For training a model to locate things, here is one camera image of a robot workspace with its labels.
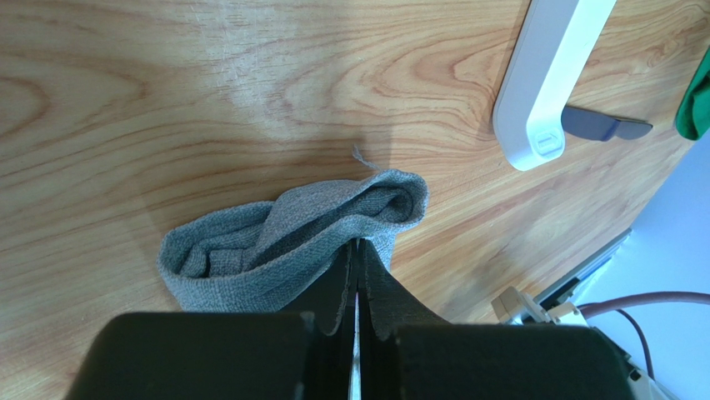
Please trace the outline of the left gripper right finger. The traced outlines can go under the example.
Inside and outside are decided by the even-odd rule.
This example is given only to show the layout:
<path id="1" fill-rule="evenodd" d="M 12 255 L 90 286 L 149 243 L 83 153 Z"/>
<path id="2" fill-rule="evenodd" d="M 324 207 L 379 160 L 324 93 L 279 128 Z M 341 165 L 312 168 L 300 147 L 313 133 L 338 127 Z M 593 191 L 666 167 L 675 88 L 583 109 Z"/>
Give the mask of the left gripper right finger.
<path id="1" fill-rule="evenodd" d="M 448 321 L 412 295 L 365 239 L 357 241 L 357 297 L 361 398 L 399 399 L 398 329 Z"/>

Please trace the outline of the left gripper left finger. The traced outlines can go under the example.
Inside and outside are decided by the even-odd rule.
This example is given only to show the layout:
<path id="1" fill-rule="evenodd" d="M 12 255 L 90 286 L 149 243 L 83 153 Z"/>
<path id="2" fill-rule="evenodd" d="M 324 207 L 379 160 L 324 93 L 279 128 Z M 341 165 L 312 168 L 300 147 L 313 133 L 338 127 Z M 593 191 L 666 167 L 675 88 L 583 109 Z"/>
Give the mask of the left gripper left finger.
<path id="1" fill-rule="evenodd" d="M 350 398 L 358 282 L 352 256 L 357 245 L 352 240 L 341 246 L 327 270 L 282 309 L 308 320 L 301 399 Z"/>

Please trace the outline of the grey cloth napkin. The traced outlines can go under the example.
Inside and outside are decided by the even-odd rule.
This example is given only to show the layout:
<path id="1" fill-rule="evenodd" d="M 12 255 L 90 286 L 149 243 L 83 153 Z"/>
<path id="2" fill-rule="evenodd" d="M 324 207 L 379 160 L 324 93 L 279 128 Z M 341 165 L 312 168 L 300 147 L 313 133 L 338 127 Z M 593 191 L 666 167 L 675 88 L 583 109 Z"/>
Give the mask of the grey cloth napkin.
<path id="1" fill-rule="evenodd" d="M 353 239 L 370 241 L 389 265 L 396 236 L 423 220 L 428 200 L 425 180 L 397 169 L 310 183 L 174 228 L 162 240 L 157 270 L 186 312 L 275 312 Z"/>

